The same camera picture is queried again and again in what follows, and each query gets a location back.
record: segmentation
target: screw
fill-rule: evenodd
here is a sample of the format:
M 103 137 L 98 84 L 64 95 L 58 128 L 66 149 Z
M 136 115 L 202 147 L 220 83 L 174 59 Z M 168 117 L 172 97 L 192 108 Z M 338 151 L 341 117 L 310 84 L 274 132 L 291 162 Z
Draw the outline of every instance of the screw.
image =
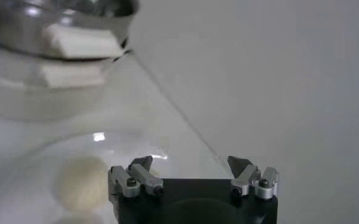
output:
M 259 186 L 268 187 L 269 186 L 269 181 L 267 179 L 262 179 L 262 180 L 259 181 Z
M 126 181 L 126 186 L 133 187 L 136 185 L 136 183 L 137 183 L 136 180 L 133 177 L 131 177 L 128 178 L 128 180 Z
M 154 188 L 154 194 L 156 196 L 162 195 L 164 192 L 165 192 L 164 189 L 160 186 Z
M 234 197 L 234 198 L 241 198 L 241 190 L 240 189 L 237 189 L 237 188 L 234 188 L 231 192 L 231 195 Z

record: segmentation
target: white wall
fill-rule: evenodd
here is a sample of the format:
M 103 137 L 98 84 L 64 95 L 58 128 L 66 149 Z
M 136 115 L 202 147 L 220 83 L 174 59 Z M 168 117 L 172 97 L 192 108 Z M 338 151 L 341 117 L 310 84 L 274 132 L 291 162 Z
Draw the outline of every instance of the white wall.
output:
M 359 223 L 359 0 L 141 0 L 131 46 L 221 155 L 282 174 L 280 223 Z

